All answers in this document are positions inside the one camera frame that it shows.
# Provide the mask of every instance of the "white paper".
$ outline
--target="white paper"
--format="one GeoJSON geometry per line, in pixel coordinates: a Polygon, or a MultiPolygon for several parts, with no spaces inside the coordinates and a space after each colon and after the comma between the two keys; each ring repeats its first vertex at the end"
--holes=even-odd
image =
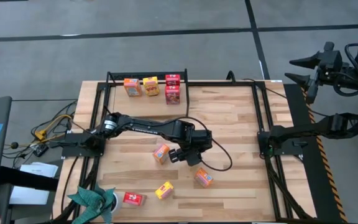
{"type": "MultiPolygon", "coordinates": [[[[33,162],[31,165],[22,165],[20,170],[31,174],[42,175],[45,177],[54,177],[58,167],[55,165],[33,162]]],[[[45,205],[47,203],[49,191],[35,190],[27,187],[13,188],[11,205],[45,205]]]]}

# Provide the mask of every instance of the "small box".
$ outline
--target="small box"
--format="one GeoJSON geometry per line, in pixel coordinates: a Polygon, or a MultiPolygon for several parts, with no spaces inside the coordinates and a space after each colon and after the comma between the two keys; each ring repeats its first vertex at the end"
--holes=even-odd
{"type": "Polygon", "coordinates": [[[214,180],[203,168],[200,168],[197,171],[194,179],[196,179],[203,187],[208,187],[214,180]]]}
{"type": "Polygon", "coordinates": [[[153,153],[155,160],[157,160],[161,165],[168,159],[169,147],[166,144],[162,144],[158,149],[153,153]]]}
{"type": "Polygon", "coordinates": [[[124,203],[128,203],[131,205],[141,206],[146,200],[146,195],[136,194],[133,192],[125,192],[124,195],[124,203]]]}
{"type": "Polygon", "coordinates": [[[124,88],[127,91],[128,96],[142,96],[142,88],[140,87],[140,81],[137,78],[125,78],[124,88]]]}
{"type": "Polygon", "coordinates": [[[180,75],[179,74],[165,75],[165,83],[167,85],[180,86],[180,75]]]}
{"type": "Polygon", "coordinates": [[[172,192],[173,192],[173,185],[169,181],[166,181],[165,184],[163,184],[159,189],[155,191],[155,194],[159,199],[165,199],[172,192]]]}
{"type": "Polygon", "coordinates": [[[157,96],[160,93],[157,77],[144,78],[143,86],[147,96],[157,96]]]}
{"type": "Polygon", "coordinates": [[[168,105],[180,104],[180,87],[165,86],[165,99],[168,105]]]}

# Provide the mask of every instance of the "wooden table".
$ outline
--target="wooden table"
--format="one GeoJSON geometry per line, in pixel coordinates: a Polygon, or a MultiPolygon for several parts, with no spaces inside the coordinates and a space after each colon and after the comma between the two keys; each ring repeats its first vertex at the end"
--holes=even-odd
{"type": "MultiPolygon", "coordinates": [[[[97,81],[82,84],[74,120],[88,127],[96,93],[97,81]]],[[[266,81],[267,88],[285,94],[282,83],[266,81]]],[[[250,222],[273,221],[272,201],[265,164],[259,158],[256,138],[258,129],[251,88],[239,87],[189,87],[189,116],[200,119],[212,130],[213,138],[227,149],[233,159],[233,167],[227,172],[216,172],[202,164],[189,167],[186,162],[159,165],[152,157],[156,147],[165,143],[159,136],[125,132],[106,144],[100,160],[98,183],[104,189],[116,188],[121,196],[125,191],[147,196],[143,207],[123,204],[114,217],[115,222],[250,222]],[[214,178],[213,184],[204,189],[193,176],[198,168],[204,168],[214,178]],[[169,180],[175,190],[165,200],[159,200],[154,191],[169,180]]],[[[110,106],[114,106],[114,90],[110,106]]],[[[262,112],[264,106],[259,92],[262,112]]],[[[292,126],[287,100],[268,91],[268,100],[274,124],[292,126]]],[[[215,144],[203,153],[203,159],[217,168],[227,167],[229,160],[215,144]]],[[[81,173],[82,158],[74,166],[66,195],[74,194],[81,173]]],[[[53,205],[55,217],[60,205],[68,171],[74,158],[66,159],[53,205]]],[[[289,191],[311,216],[316,216],[303,164],[293,156],[282,156],[283,169],[289,191]]],[[[285,216],[282,195],[278,190],[281,214],[285,216]]],[[[70,199],[65,197],[64,207],[70,199]]],[[[93,220],[102,223],[101,217],[93,220]]]]}

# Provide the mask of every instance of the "yellow connector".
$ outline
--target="yellow connector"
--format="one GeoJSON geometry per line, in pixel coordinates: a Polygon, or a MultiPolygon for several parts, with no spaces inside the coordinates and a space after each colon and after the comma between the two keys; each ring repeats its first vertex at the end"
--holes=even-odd
{"type": "Polygon", "coordinates": [[[36,131],[35,136],[39,141],[43,141],[47,137],[47,131],[46,130],[36,131]]]}

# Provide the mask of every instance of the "red box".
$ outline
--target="red box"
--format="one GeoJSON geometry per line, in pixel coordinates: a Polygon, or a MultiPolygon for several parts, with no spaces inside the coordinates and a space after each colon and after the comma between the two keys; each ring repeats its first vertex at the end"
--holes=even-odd
{"type": "Polygon", "coordinates": [[[165,86],[165,99],[168,105],[180,103],[180,86],[165,86]]]}
{"type": "Polygon", "coordinates": [[[179,74],[165,75],[165,83],[167,85],[180,86],[180,75],[179,74]]]}
{"type": "Polygon", "coordinates": [[[145,199],[146,199],[146,195],[136,194],[132,192],[125,192],[123,202],[131,205],[140,206],[143,205],[145,199]]]}

